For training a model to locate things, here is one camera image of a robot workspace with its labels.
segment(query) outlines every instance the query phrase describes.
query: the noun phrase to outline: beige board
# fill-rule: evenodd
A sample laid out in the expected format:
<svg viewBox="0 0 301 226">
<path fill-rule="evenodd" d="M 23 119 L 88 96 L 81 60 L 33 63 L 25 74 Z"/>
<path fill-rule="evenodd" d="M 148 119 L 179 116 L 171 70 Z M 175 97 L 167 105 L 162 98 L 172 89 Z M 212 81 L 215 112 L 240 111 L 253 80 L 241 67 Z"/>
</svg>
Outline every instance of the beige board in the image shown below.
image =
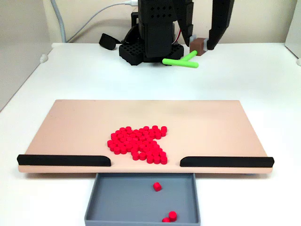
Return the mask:
<svg viewBox="0 0 301 226">
<path fill-rule="evenodd" d="M 121 127 L 167 126 L 167 165 L 134 161 L 107 147 Z M 105 155 L 110 167 L 19 166 L 28 173 L 270 173 L 272 168 L 180 167 L 186 156 L 267 157 L 239 101 L 56 100 L 25 154 Z"/>
</svg>

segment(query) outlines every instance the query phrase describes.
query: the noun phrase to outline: wall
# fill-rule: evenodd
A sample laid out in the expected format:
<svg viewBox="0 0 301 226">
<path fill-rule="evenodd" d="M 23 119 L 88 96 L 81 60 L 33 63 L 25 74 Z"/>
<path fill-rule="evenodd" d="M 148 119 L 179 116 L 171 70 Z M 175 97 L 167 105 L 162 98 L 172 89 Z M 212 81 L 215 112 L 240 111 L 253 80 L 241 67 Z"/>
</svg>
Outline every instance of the wall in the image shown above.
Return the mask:
<svg viewBox="0 0 301 226">
<path fill-rule="evenodd" d="M 42 0 L 0 1 L 0 111 L 51 50 Z"/>
<path fill-rule="evenodd" d="M 67 37 L 71 37 L 96 11 L 123 0 L 56 0 Z M 211 28 L 212 0 L 194 0 L 194 33 L 207 37 Z M 297 0 L 235 0 L 230 27 L 223 43 L 284 42 Z M 44 0 L 52 42 L 61 42 L 50 0 Z M 96 43 L 107 33 L 123 39 L 130 28 L 131 6 L 114 6 L 100 13 L 74 42 Z"/>
<path fill-rule="evenodd" d="M 288 47 L 298 58 L 301 58 L 301 0 L 298 0 L 286 42 Z"/>
</svg>

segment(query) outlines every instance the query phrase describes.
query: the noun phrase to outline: brown cube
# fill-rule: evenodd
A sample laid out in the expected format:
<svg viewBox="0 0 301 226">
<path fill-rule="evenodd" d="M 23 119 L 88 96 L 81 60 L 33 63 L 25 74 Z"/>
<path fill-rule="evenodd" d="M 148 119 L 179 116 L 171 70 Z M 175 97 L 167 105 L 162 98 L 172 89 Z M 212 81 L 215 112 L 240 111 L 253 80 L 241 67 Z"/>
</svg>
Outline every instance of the brown cube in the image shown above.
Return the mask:
<svg viewBox="0 0 301 226">
<path fill-rule="evenodd" d="M 203 38 L 197 38 L 190 43 L 190 52 L 196 50 L 197 56 L 201 56 L 205 53 L 204 51 L 204 40 Z"/>
</svg>

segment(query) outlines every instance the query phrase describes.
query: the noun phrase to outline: white table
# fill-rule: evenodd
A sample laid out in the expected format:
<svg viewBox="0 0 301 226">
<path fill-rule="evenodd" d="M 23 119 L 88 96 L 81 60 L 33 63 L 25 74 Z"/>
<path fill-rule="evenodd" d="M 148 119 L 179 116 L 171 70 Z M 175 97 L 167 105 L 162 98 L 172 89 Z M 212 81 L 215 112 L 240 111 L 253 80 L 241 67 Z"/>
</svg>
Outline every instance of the white table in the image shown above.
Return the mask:
<svg viewBox="0 0 301 226">
<path fill-rule="evenodd" d="M 202 226 L 298 225 L 301 67 L 283 44 L 220 44 L 198 69 L 130 66 L 98 44 L 54 44 L 0 113 L 0 225 L 83 226 L 95 174 L 26 175 L 27 149 L 56 99 L 241 101 L 270 175 L 198 175 Z"/>
</svg>

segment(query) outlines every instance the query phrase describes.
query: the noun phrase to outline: gray bin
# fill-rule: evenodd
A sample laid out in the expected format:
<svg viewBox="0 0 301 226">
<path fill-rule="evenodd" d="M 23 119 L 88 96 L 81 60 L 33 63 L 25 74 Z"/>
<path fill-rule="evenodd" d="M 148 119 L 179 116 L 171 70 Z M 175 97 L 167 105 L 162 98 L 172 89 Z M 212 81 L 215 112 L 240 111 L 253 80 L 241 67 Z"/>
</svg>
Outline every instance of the gray bin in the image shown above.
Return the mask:
<svg viewBox="0 0 301 226">
<path fill-rule="evenodd" d="M 153 184 L 162 190 L 156 192 Z M 86 226 L 162 226 L 176 211 L 173 225 L 199 226 L 195 174 L 98 173 L 85 215 Z"/>
</svg>

